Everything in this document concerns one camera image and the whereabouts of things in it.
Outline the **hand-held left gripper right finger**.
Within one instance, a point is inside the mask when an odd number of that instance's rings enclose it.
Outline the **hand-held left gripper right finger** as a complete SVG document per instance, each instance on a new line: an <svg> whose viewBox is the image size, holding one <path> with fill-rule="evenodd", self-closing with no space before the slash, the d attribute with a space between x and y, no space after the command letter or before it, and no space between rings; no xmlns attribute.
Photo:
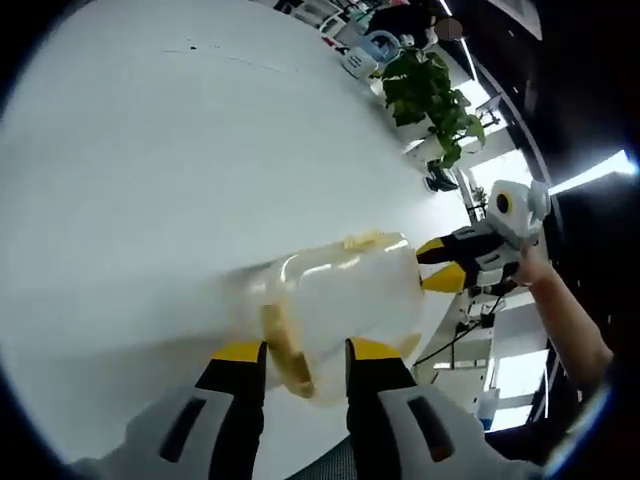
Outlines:
<svg viewBox="0 0 640 480"><path fill-rule="evenodd" d="M528 479L530 464L487 443L480 422L419 385L394 348L345 341L347 428L359 479Z"/></svg>

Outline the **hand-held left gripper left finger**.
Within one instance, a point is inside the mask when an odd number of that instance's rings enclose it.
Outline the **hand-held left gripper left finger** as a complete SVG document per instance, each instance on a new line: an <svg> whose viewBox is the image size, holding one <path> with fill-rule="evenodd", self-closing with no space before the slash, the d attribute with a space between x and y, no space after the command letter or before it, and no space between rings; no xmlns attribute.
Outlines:
<svg viewBox="0 0 640 480"><path fill-rule="evenodd" d="M267 344L231 343L197 381L150 404L78 479L250 479L264 429Z"/></svg>

